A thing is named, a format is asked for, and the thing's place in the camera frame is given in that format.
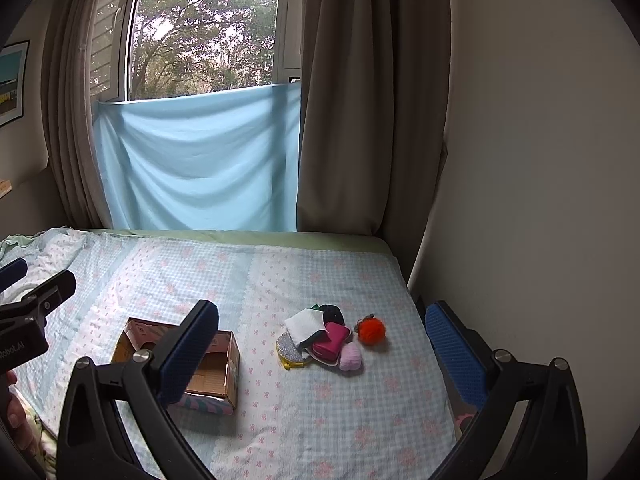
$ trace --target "white wall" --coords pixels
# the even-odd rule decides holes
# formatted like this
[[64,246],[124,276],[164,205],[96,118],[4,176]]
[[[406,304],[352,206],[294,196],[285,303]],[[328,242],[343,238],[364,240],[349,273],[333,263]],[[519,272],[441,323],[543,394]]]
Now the white wall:
[[449,157],[418,280],[568,359],[590,478],[640,424],[640,47],[610,0],[453,0]]
[[14,187],[47,165],[40,108],[42,49],[53,0],[34,0],[14,28],[8,43],[31,40],[24,74],[24,116],[0,126],[0,179]]
[[68,224],[51,168],[45,168],[0,198],[0,241]]

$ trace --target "picture frame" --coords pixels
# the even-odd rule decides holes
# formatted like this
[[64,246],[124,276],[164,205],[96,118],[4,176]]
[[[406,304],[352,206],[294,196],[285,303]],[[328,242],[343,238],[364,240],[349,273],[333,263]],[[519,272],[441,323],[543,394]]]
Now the picture frame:
[[0,51],[0,127],[24,116],[24,72],[30,41]]

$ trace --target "window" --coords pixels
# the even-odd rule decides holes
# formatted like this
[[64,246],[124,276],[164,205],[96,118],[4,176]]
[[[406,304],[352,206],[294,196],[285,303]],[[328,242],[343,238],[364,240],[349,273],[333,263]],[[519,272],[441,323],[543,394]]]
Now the window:
[[91,94],[172,97],[300,78],[302,0],[100,0]]
[[90,91],[92,96],[111,89],[113,29],[120,9],[120,0],[98,0],[91,42]]

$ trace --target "pink wallet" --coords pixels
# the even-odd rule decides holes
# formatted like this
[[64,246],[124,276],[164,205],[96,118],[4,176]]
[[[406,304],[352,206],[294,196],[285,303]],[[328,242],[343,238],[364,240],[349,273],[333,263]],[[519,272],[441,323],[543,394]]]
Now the pink wallet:
[[326,334],[322,334],[311,346],[313,354],[324,361],[334,362],[338,360],[344,341],[351,334],[351,330],[343,325],[330,321],[325,326]]

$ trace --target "light blue cloth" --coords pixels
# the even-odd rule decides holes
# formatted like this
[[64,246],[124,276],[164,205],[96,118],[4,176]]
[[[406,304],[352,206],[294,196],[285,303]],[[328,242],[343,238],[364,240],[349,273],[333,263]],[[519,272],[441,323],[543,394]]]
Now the light blue cloth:
[[96,103],[113,227],[295,231],[300,84]]

